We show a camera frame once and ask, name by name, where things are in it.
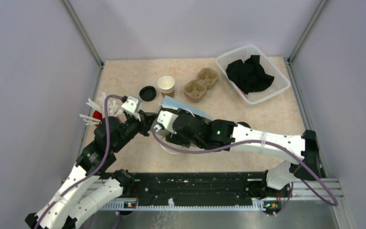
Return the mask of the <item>light blue paper bag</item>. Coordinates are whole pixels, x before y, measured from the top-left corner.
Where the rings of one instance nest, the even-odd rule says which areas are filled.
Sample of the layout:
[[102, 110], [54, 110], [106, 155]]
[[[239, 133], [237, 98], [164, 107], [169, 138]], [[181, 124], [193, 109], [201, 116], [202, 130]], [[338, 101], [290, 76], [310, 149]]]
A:
[[[183, 102], [180, 102], [180, 101], [178, 101], [174, 98], [168, 97], [168, 96], [164, 97], [163, 100], [159, 103], [159, 108], [157, 109], [157, 113], [160, 110], [160, 108], [170, 108], [170, 109], [178, 110], [177, 114], [179, 114], [180, 112], [188, 112], [192, 115], [199, 115], [199, 116], [212, 120], [212, 118], [206, 112], [199, 110], [197, 108], [191, 107], [188, 104], [185, 104]], [[162, 149], [170, 154], [178, 154], [178, 153], [181, 153], [183, 150], [187, 151], [190, 148], [190, 147], [186, 148], [183, 146], [179, 146], [179, 145], [175, 145], [175, 144], [166, 142], [166, 136], [168, 134], [170, 134], [170, 132], [168, 132], [168, 131], [165, 131], [165, 130], [159, 131], [155, 128], [152, 129], [152, 131], [154, 132], [155, 139], [158, 142], [160, 142]]]

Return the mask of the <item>stack of black lids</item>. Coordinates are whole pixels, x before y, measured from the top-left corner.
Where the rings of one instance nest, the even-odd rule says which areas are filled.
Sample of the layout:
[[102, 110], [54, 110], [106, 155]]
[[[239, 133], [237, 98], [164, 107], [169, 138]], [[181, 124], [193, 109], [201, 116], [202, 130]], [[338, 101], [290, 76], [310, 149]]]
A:
[[156, 98], [157, 92], [155, 87], [145, 86], [139, 91], [139, 96], [143, 101], [150, 102]]

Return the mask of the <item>stack of paper cups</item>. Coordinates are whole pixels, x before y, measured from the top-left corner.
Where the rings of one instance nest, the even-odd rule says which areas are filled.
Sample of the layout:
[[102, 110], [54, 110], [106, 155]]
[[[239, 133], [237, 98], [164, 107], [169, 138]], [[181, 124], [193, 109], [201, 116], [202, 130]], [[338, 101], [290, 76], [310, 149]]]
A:
[[157, 81], [157, 86], [163, 97], [173, 98], [175, 95], [175, 79], [171, 76], [162, 76]]

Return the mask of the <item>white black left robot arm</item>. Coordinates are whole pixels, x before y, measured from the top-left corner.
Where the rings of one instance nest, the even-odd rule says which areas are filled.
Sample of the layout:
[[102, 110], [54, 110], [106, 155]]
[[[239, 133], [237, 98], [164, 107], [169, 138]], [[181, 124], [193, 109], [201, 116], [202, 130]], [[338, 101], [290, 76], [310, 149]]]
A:
[[103, 115], [89, 143], [54, 197], [37, 213], [30, 213], [25, 222], [31, 229], [78, 229], [107, 202], [128, 197], [134, 185], [127, 171], [121, 170], [99, 189], [84, 197], [93, 183], [101, 179], [116, 161], [115, 153], [137, 134], [149, 135], [156, 114], [138, 111], [127, 114], [121, 122], [115, 116]]

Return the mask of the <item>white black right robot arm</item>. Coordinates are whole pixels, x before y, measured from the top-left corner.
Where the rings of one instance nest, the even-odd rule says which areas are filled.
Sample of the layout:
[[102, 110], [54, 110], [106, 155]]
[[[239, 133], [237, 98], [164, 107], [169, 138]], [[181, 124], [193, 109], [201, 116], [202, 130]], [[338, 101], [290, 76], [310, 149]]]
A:
[[157, 123], [169, 135], [182, 140], [182, 149], [166, 148], [186, 154], [206, 154], [219, 151], [252, 152], [283, 160], [266, 171], [260, 184], [261, 192], [274, 196], [287, 184], [300, 179], [316, 181], [321, 178], [321, 164], [316, 133], [311, 130], [301, 135], [279, 135], [252, 129], [242, 123], [181, 112], [160, 112]]

